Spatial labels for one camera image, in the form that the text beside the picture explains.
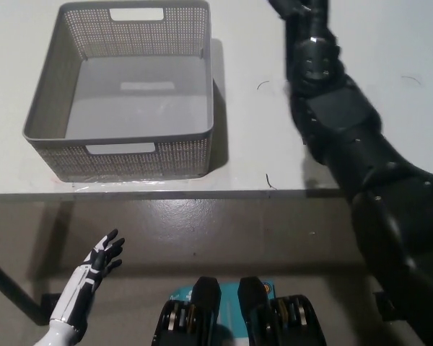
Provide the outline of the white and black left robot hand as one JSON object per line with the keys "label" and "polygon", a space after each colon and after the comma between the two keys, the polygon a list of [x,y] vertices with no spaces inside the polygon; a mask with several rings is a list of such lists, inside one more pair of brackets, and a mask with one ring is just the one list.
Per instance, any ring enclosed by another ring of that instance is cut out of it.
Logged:
{"label": "white and black left robot hand", "polygon": [[96,290],[112,270],[122,264],[118,256],[123,251],[124,238],[114,229],[105,235],[76,267],[51,314],[52,320],[62,321],[80,331],[95,299]]}

